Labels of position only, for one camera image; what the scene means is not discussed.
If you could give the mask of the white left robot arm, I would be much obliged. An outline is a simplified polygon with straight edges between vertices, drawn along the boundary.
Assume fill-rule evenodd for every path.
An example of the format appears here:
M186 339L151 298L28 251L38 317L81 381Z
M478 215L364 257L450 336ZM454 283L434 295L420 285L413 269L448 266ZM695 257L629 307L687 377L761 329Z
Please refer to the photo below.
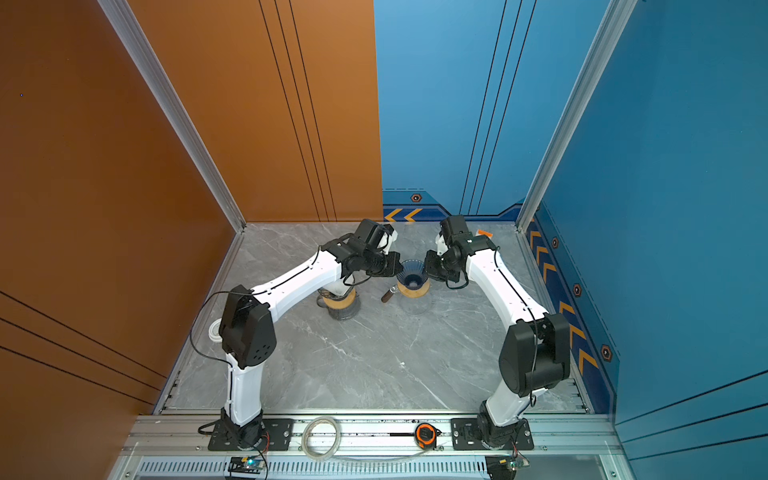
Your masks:
M265 284L239 285L227 292L218 336L228 368L227 400L214 424L211 450L262 450L267 446L261 386L264 364L277 346L275 323L317 290L352 274L394 277L403 270L400 254L364 247L358 253L339 242Z

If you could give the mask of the grey glass carafe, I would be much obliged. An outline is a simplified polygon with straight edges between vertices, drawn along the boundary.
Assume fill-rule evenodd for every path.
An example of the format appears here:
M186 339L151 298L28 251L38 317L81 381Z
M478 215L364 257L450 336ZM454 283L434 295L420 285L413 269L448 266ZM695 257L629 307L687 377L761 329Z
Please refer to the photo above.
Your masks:
M348 305L341 308L335 306L329 306L326 303L326 298L318 296L316 299L318 307L327 311L328 315L337 321L345 321L355 317L361 309L361 301L358 298L353 299Z

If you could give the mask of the blue ribbed dripper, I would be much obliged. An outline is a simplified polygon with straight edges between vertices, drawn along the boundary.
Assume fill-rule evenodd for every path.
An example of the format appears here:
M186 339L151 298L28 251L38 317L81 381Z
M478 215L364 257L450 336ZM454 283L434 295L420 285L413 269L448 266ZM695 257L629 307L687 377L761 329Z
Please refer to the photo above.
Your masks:
M403 260L401 264L403 270L397 275L398 282L408 285L415 282L423 283L428 280L422 260L408 259Z

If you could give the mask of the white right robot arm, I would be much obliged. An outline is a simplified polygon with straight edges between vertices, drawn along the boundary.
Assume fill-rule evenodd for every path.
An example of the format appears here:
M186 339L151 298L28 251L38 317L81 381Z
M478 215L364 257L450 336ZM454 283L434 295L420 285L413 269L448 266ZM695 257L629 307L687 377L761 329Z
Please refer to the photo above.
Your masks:
M524 413L570 376L568 321L549 312L528 294L505 265L498 247L486 236L439 234L427 252L428 276L451 289L479 286L505 329L498 356L501 381L477 415L479 439L502 449L524 436Z

